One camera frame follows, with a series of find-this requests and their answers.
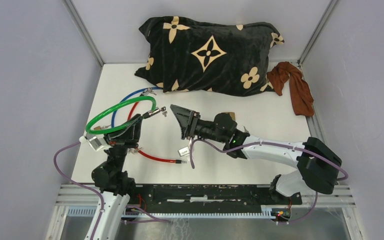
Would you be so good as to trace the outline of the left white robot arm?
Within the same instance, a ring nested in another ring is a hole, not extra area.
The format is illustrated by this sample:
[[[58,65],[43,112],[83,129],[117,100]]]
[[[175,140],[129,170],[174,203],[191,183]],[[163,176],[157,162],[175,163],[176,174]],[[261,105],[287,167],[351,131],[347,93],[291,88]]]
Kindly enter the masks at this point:
[[[127,122],[127,127],[106,133],[102,137],[87,133],[79,140],[96,152],[106,153],[106,160],[91,172],[91,178],[97,189],[98,205],[86,240],[113,240],[122,213],[127,204],[137,198],[135,180],[123,170],[130,149],[138,147],[143,117],[136,114]]]

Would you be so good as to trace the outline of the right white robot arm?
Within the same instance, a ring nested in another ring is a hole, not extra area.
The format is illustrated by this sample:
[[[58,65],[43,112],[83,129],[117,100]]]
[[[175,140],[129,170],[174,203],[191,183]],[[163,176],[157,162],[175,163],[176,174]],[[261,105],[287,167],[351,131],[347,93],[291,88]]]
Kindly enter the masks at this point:
[[[267,160],[294,168],[272,181],[268,196],[275,204],[282,204],[296,193],[314,191],[330,195],[338,181],[349,177],[341,158],[316,137],[308,137],[304,142],[263,139],[239,130],[237,122],[226,112],[208,121],[191,109],[174,104],[170,109],[179,123],[181,139],[189,140],[190,152],[197,142],[209,146],[218,142],[224,145],[218,152],[234,159]]]

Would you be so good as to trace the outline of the small brass padlock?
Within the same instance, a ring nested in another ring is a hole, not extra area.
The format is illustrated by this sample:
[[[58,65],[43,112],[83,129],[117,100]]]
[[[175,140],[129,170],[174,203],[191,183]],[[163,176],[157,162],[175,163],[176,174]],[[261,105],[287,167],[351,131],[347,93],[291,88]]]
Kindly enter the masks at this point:
[[[95,131],[106,130],[111,128],[111,125],[99,125],[93,128]]]

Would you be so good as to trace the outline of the black floral pillow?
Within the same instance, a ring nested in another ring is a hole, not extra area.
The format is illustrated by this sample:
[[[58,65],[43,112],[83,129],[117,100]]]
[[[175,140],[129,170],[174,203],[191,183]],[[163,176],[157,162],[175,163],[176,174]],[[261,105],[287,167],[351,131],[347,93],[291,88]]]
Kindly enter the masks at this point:
[[[181,16],[151,17],[139,31],[150,45],[135,75],[164,92],[248,97],[271,91],[269,52],[285,42],[270,23],[223,25]]]

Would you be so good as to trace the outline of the brown cloth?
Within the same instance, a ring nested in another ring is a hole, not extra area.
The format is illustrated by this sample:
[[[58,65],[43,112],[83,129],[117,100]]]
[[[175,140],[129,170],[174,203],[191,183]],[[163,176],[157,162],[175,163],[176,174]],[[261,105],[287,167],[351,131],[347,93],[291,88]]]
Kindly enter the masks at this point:
[[[291,105],[295,115],[314,116],[314,99],[310,87],[297,67],[287,61],[280,62],[267,73],[267,78],[278,96],[283,95],[285,83],[289,83]]]

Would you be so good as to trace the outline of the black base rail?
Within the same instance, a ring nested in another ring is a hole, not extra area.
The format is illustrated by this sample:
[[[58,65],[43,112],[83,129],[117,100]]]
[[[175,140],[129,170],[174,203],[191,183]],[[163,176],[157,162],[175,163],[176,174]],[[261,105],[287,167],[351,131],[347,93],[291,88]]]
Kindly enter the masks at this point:
[[[138,184],[124,219],[143,217],[132,206],[157,218],[269,219],[302,205],[300,193],[283,196],[268,185]]]

